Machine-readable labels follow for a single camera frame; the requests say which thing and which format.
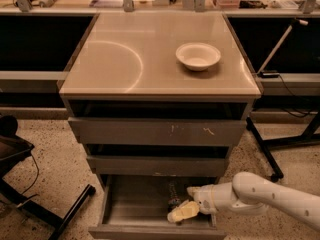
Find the drawer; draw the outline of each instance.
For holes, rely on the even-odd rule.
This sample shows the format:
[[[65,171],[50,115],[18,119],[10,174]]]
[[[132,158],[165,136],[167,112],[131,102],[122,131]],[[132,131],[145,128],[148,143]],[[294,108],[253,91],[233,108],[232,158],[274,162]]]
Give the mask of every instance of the drawer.
[[[96,174],[221,177],[232,147],[86,145]]]
[[[83,144],[230,146],[245,129],[240,120],[69,118]]]
[[[187,186],[210,183],[208,178],[108,177],[101,218],[89,232],[95,239],[111,240],[224,239],[226,234],[215,228],[208,215],[199,214],[179,224],[167,221],[173,196],[181,201],[190,199]]]

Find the metal stand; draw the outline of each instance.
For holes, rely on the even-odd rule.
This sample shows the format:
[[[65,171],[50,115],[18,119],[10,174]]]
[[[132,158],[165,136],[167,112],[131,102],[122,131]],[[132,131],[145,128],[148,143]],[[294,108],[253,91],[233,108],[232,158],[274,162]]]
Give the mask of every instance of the metal stand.
[[[17,205],[19,210],[24,210],[37,218],[41,219],[45,223],[54,227],[54,232],[51,234],[49,240],[57,240],[59,236],[62,234],[63,230],[66,228],[68,223],[80,209],[81,205],[84,203],[86,198],[95,193],[95,188],[91,185],[87,185],[87,187],[83,190],[82,194],[78,197],[76,202],[69,209],[64,218],[60,218],[56,214],[51,211],[45,209],[41,205],[33,202],[28,199],[24,195],[18,193],[14,188],[12,188],[8,183],[6,183],[3,179],[0,179],[0,190],[1,193],[11,202]]]
[[[316,114],[316,116],[309,123],[309,125],[301,135],[279,139],[263,140],[258,130],[254,126],[251,118],[247,118],[247,129],[251,131],[256,138],[262,152],[264,153],[265,157],[268,159],[269,164],[274,170],[274,174],[271,175],[271,181],[277,182],[279,179],[282,179],[284,175],[274,157],[272,156],[270,149],[320,144],[320,134],[315,134],[315,131],[319,128],[319,126],[320,112]]]

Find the black chair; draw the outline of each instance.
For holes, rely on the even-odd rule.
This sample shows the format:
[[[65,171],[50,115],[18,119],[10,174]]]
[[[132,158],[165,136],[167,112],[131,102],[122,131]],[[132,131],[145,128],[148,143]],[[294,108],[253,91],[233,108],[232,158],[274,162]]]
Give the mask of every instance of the black chair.
[[[91,185],[83,190],[64,218],[57,216],[39,204],[33,202],[31,198],[18,193],[12,186],[3,180],[6,175],[17,163],[31,156],[34,145],[18,137],[16,131],[18,122],[13,116],[0,117],[0,193],[10,202],[16,205],[21,211],[36,216],[54,228],[49,240],[58,239],[68,223],[74,217],[81,205],[88,196],[95,193],[95,188]]]

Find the floor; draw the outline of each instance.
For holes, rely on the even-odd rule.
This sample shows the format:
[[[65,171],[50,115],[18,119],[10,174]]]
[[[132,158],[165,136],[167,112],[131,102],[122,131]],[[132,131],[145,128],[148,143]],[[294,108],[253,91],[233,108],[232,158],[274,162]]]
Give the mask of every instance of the floor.
[[[263,138],[299,135],[306,124],[288,121],[285,124],[257,123]],[[35,145],[33,156],[40,168],[35,185],[26,195],[59,216],[64,216],[87,184],[97,192],[77,213],[61,240],[91,240],[89,226],[98,223],[103,200],[103,190],[90,171],[85,152],[77,143],[64,119],[21,119],[18,135]],[[273,152],[285,177],[279,184],[320,196],[320,146],[283,149]],[[272,170],[260,152],[251,132],[245,131],[230,157],[230,165],[220,182],[228,182],[240,171],[250,171],[261,176]],[[36,167],[28,158],[18,164],[5,179],[19,191],[29,186],[36,176]],[[227,232],[225,239],[320,239],[320,232],[309,228],[292,217],[270,208],[261,216],[241,216],[231,212],[217,214],[218,229]],[[0,204],[0,240],[43,240],[52,229],[33,218],[27,218],[10,205]]]

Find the closed drawer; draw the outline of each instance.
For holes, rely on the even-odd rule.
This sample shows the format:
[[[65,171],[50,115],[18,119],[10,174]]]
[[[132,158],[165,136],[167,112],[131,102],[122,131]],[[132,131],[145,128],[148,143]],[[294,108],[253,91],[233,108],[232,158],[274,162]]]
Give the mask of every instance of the closed drawer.
[[[89,232],[95,239],[111,240],[224,239],[226,234],[213,226],[211,216],[199,214],[181,224],[167,221],[173,195],[184,201],[190,199],[187,186],[210,183],[208,178],[108,177],[102,216]]]
[[[83,144],[235,146],[245,128],[239,120],[72,117],[69,123]]]
[[[221,177],[232,147],[85,145],[96,174]]]

